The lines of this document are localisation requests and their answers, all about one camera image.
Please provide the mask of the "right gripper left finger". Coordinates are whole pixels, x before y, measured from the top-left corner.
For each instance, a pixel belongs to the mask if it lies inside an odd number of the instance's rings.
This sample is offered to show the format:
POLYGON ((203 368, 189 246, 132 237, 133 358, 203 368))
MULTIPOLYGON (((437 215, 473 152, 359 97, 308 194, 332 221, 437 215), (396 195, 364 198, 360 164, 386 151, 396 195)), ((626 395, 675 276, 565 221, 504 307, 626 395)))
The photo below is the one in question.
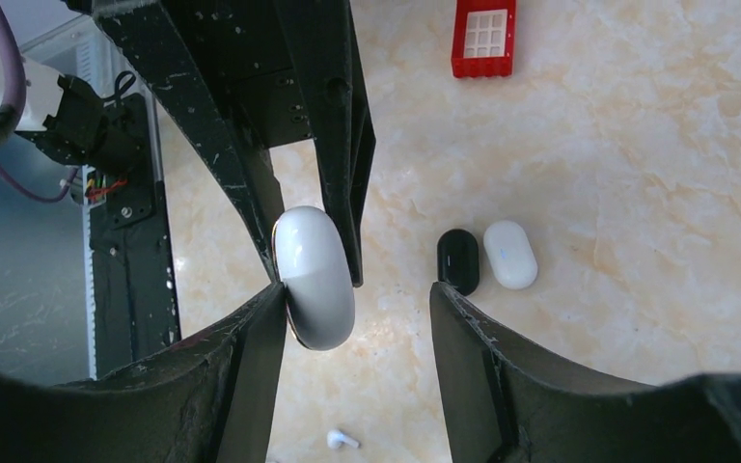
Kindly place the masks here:
POLYGON ((286 290, 97 381, 0 374, 0 462, 262 462, 286 341, 286 290))

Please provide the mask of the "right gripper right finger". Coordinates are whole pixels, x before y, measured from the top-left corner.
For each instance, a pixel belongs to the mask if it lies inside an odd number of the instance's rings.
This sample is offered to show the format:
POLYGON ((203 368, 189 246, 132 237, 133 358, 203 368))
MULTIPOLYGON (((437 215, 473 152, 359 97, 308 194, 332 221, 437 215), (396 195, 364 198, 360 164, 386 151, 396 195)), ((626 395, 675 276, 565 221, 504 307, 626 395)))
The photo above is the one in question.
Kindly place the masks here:
POLYGON ((661 386, 570 361, 451 286, 429 296, 455 462, 741 462, 741 373, 661 386))

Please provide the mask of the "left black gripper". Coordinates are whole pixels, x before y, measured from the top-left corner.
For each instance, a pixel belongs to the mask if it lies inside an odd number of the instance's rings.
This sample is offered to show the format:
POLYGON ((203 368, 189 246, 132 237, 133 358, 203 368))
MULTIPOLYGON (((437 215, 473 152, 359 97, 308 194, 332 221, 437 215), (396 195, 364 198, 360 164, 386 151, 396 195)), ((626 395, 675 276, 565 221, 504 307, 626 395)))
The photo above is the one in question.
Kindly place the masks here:
POLYGON ((285 207, 265 146, 312 136, 324 209, 363 284, 375 134, 349 2, 95 1, 92 18, 236 208, 273 282, 285 207))

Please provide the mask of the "white oval charging case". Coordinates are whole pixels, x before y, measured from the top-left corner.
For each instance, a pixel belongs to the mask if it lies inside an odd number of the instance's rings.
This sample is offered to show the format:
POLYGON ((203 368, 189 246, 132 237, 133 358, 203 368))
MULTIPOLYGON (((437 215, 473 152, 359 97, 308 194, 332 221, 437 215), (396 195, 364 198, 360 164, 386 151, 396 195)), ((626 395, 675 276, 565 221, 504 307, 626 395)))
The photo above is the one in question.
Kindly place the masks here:
POLYGON ((485 254, 496 281, 520 290, 531 286, 538 272, 537 260, 525 230, 509 220, 490 225, 483 237, 485 254))

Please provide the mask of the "white square charging case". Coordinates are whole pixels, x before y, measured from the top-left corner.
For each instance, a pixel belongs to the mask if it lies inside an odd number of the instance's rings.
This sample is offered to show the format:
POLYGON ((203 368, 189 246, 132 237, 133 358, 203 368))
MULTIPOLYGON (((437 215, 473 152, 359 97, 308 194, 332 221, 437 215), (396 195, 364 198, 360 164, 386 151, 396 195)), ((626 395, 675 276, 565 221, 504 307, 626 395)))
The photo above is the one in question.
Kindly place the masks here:
POLYGON ((332 219, 314 206, 290 208, 275 223, 272 241, 298 342, 314 351, 345 343, 354 328, 356 306, 345 250, 332 219))

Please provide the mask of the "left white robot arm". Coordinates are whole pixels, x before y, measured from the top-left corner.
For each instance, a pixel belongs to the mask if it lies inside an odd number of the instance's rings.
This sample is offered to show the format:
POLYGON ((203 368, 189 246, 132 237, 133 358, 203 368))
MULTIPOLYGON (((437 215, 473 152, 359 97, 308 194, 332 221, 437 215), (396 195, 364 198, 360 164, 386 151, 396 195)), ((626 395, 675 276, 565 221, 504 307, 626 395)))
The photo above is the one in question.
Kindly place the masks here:
MULTIPOLYGON (((147 84, 204 161, 246 225, 267 275, 277 280, 273 228, 284 212, 268 142, 242 103, 214 83, 215 62, 233 54, 233 38, 198 37, 245 19, 253 30, 278 36, 268 1, 90 1, 85 12, 147 84)), ((0 7, 0 147, 17 131, 47 131, 69 79, 26 63, 0 7)))

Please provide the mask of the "red toy window brick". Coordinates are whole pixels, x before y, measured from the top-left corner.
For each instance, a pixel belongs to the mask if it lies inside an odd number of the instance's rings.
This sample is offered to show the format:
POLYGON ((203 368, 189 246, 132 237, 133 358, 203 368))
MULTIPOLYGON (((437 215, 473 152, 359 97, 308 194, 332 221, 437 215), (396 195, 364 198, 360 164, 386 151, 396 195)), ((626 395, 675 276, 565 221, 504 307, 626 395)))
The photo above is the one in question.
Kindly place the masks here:
POLYGON ((516 0, 458 0, 451 54, 453 76, 511 76, 516 16, 516 0))

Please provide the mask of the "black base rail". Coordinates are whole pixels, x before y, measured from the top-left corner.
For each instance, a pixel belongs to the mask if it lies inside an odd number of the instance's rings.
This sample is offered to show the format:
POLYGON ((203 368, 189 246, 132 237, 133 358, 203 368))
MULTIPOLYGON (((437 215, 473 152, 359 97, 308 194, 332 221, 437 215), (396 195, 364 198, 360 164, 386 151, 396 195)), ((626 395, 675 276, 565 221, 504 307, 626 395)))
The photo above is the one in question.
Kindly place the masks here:
POLYGON ((130 94, 110 117, 143 146, 126 183, 89 209, 94 378, 181 339, 155 103, 130 94))

